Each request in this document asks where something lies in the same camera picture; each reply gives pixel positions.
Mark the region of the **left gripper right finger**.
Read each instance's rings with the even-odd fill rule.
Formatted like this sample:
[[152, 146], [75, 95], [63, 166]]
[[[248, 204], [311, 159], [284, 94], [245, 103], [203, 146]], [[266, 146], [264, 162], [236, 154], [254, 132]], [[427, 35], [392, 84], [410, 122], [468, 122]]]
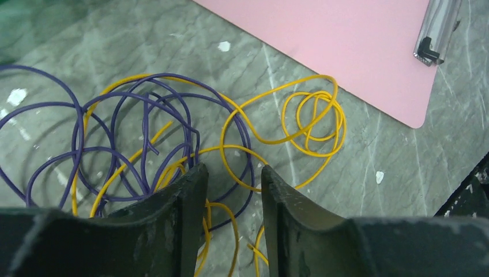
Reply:
[[488, 220], [343, 218], [261, 172], [270, 276], [487, 276]]

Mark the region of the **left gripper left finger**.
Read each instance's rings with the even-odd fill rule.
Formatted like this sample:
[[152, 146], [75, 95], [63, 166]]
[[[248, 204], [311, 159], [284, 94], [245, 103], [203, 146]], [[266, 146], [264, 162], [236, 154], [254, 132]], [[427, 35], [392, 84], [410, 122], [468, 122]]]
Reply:
[[106, 218], [53, 208], [1, 209], [2, 276], [193, 276], [208, 169]]

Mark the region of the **green plastic bin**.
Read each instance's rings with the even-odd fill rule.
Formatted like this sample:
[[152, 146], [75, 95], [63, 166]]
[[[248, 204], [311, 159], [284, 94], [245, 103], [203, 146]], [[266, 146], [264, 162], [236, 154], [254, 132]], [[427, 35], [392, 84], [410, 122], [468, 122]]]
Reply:
[[88, 11], [89, 1], [1, 1], [1, 65], [20, 60]]

